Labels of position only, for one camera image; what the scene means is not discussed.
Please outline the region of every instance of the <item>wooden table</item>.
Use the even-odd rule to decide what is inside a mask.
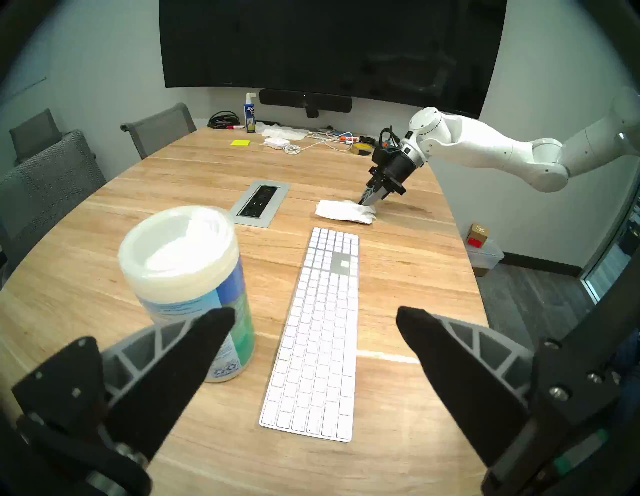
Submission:
[[[205,384],[149,467],[154,495],[479,494],[484,465],[440,402],[395,324],[400,305],[486,325],[469,260],[429,168],[372,225],[314,214],[320,199],[358,200],[369,157],[324,145],[290,156],[230,147],[242,131],[201,129],[156,152],[81,203],[22,261],[0,292],[0,392],[68,342],[105,348],[150,324],[120,272],[126,233],[179,205],[231,208],[255,179],[291,185],[268,229],[237,226],[255,325],[253,361]],[[360,309],[353,441],[258,425],[260,407],[312,226],[360,236]]]

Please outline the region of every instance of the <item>white cable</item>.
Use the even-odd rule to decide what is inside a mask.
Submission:
[[[345,135],[350,135],[353,137],[353,134],[351,134],[350,132],[344,132],[342,134],[331,134],[330,132],[315,132],[313,133],[311,136],[309,136],[309,138],[314,138],[315,140],[318,140],[315,143],[312,143],[311,145],[304,147],[304,148],[300,148],[299,145],[293,145],[293,144],[289,144],[289,145],[285,145],[283,147],[283,150],[285,151],[285,153],[289,154],[289,155],[298,155],[302,150],[306,150],[307,148],[311,148],[315,145],[317,145],[318,143],[324,143],[326,146],[328,146],[329,148],[332,148],[338,152],[348,152],[351,149],[351,146],[353,145],[352,143],[349,143],[347,145],[346,148],[336,148],[331,146],[329,143],[331,142],[336,142],[336,143],[341,143],[341,144],[346,144],[343,141],[340,140],[341,136],[345,136]]]

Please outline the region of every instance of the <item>small cardboard box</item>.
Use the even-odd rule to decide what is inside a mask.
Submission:
[[[482,248],[482,245],[489,237],[489,228],[480,224],[473,223],[467,233],[467,243],[476,248]]]

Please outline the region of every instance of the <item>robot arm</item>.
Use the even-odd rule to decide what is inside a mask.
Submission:
[[[565,144],[553,138],[517,141],[484,122],[446,115],[434,107],[417,112],[397,148],[379,148],[372,179],[360,201],[371,205],[389,193],[404,193],[402,183],[429,157],[466,167],[494,168],[516,175],[538,191],[564,188],[569,178],[622,155],[640,156],[640,95],[624,87],[609,112]]]

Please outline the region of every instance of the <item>black cable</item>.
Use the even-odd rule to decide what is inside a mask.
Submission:
[[[216,112],[213,114],[208,127],[211,129],[226,129],[228,125],[240,125],[240,119],[235,112],[231,112],[231,110],[221,110],[220,112]]]

